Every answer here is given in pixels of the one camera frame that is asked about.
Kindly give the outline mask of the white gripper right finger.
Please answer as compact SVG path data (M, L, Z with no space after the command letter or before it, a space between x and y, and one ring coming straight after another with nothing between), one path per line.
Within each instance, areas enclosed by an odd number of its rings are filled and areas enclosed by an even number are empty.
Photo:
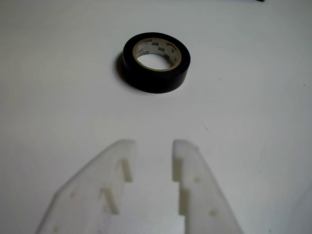
M179 183L179 214L187 234L240 234L242 229L199 148L176 139L172 177Z

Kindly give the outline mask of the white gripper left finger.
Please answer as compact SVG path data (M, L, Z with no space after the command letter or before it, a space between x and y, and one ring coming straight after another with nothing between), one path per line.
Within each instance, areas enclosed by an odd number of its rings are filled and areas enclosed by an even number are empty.
M119 140L89 161L55 193L38 234L107 234L132 182L136 142Z

